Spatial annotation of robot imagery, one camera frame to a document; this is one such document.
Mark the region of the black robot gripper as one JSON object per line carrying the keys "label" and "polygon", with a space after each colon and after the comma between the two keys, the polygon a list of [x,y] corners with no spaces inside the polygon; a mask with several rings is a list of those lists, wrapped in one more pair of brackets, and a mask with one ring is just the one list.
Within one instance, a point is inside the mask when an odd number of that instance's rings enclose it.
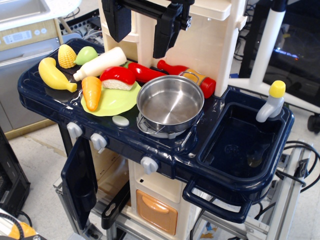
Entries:
{"label": "black robot gripper", "polygon": [[168,6],[150,0],[102,0],[101,3],[110,36],[117,43],[132,30],[131,10],[156,19],[153,58],[160,59],[174,46],[179,31],[191,26],[189,12],[194,1],[170,0]]}

